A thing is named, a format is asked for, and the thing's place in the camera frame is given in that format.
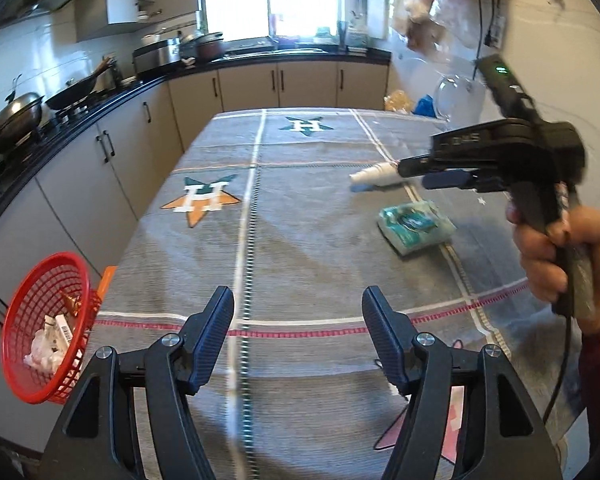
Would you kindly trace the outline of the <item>white medicine box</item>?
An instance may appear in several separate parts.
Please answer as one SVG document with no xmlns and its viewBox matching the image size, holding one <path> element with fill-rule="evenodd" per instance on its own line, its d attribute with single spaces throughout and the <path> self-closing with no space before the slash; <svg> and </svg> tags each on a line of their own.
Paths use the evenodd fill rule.
<svg viewBox="0 0 600 480">
<path fill-rule="evenodd" d="M 65 315 L 44 316 L 44 337 L 53 352 L 65 353 L 72 343 L 73 332 Z"/>
</svg>

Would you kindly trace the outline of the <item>green tissue pack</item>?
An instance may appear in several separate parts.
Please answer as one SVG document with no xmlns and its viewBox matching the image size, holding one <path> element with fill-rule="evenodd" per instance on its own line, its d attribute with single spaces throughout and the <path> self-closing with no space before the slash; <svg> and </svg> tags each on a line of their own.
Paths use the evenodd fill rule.
<svg viewBox="0 0 600 480">
<path fill-rule="evenodd" d="M 401 257 L 448 242 L 456 232 L 454 223 L 431 200 L 381 209 L 377 225 Z"/>
</svg>

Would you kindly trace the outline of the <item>white spray bottle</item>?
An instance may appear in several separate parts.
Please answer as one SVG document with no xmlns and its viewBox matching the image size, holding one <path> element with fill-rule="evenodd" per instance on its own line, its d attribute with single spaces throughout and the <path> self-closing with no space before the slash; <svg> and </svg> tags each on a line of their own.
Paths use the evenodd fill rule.
<svg viewBox="0 0 600 480">
<path fill-rule="evenodd" d="M 399 174 L 396 162 L 380 162 L 350 174 L 349 179 L 352 185 L 376 186 L 376 188 L 384 188 L 404 181 L 404 177 Z"/>
</svg>

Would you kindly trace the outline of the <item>white cloth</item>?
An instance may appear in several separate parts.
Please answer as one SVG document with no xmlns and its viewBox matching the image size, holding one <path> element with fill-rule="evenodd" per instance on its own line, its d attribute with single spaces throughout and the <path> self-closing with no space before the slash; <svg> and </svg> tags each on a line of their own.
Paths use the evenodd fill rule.
<svg viewBox="0 0 600 480">
<path fill-rule="evenodd" d="M 30 352 L 24 356 L 23 363 L 42 374 L 55 374 L 65 359 L 65 355 L 66 352 L 53 352 L 42 329 L 35 333 Z"/>
</svg>

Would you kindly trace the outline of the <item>clear glass pitcher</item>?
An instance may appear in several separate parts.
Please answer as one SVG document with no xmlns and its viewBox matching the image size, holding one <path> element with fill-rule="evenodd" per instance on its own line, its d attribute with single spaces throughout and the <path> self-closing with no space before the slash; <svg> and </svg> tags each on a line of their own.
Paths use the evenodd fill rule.
<svg viewBox="0 0 600 480">
<path fill-rule="evenodd" d="M 444 76 L 434 90 L 434 112 L 449 129 L 476 124 L 480 118 L 486 87 L 460 75 Z"/>
</svg>

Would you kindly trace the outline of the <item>red plastic basket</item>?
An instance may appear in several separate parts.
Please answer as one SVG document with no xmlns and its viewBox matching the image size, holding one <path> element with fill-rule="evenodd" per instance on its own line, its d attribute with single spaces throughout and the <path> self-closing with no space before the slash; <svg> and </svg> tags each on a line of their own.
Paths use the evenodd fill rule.
<svg viewBox="0 0 600 480">
<path fill-rule="evenodd" d="M 29 272 L 1 334 L 3 373 L 20 400 L 68 400 L 101 303 L 86 263 L 72 252 L 53 254 Z"/>
</svg>

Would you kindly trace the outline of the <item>orange stool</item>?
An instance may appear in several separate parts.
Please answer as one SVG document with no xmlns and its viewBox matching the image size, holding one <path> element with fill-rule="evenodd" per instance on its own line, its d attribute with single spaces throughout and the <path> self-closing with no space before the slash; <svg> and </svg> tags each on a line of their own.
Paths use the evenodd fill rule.
<svg viewBox="0 0 600 480">
<path fill-rule="evenodd" d="M 97 286 L 97 293 L 101 300 L 105 299 L 116 270 L 116 266 L 106 266 L 104 272 L 102 272 L 102 278 Z"/>
</svg>

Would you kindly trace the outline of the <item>grey patterned tablecloth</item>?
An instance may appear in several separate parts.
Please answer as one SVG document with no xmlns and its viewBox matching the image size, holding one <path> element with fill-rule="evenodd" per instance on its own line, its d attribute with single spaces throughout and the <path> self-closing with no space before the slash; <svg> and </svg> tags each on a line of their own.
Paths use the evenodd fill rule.
<svg viewBox="0 0 600 480">
<path fill-rule="evenodd" d="M 439 129 L 364 110 L 221 115 L 140 219 L 91 346 L 145 348 L 217 287 L 234 292 L 213 375 L 189 401 L 218 478 L 381 475 L 406 402 L 382 374 L 362 318 L 370 285 L 447 344 L 500 346 L 550 414 L 553 439 L 581 413 L 577 373 L 557 376 L 564 323 L 529 292 L 504 194 L 351 185 L 355 170 L 426 151 Z M 379 211 L 421 200 L 456 232 L 401 257 L 378 228 Z"/>
</svg>

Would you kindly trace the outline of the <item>lidded steel wok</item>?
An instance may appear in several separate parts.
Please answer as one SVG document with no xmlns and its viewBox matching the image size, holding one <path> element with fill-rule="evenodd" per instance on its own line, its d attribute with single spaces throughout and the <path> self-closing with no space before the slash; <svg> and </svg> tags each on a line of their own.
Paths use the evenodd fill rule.
<svg viewBox="0 0 600 480">
<path fill-rule="evenodd" d="M 0 155 L 13 150 L 29 134 L 38 130 L 42 120 L 43 97 L 27 92 L 16 98 L 12 93 L 0 111 Z"/>
</svg>

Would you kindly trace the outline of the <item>black frying pan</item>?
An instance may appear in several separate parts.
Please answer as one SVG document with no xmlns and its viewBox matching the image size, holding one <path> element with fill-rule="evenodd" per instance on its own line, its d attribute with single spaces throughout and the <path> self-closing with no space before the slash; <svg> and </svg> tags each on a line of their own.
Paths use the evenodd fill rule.
<svg viewBox="0 0 600 480">
<path fill-rule="evenodd" d="M 84 77 L 67 88 L 57 92 L 45 101 L 46 106 L 54 112 L 59 112 L 86 98 L 95 88 L 97 78 L 109 70 L 114 59 L 106 56 L 90 76 Z"/>
</svg>

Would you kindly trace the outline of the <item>dark cooking pot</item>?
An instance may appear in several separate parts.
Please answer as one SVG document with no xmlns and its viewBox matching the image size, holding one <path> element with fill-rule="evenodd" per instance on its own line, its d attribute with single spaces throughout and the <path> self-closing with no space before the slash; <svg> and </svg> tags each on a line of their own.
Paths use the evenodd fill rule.
<svg viewBox="0 0 600 480">
<path fill-rule="evenodd" d="M 208 63 L 225 54 L 225 42 L 222 32 L 187 39 L 180 45 L 180 55 L 183 60 L 193 58 L 196 63 Z"/>
</svg>

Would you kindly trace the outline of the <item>silver rice cooker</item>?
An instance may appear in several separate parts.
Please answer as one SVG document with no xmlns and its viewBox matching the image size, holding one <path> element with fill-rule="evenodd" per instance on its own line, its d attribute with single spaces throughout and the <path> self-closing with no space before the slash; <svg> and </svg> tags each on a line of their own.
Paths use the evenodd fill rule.
<svg viewBox="0 0 600 480">
<path fill-rule="evenodd" d="M 180 40 L 168 38 L 139 47 L 133 51 L 132 64 L 137 77 L 155 73 L 181 61 Z"/>
</svg>

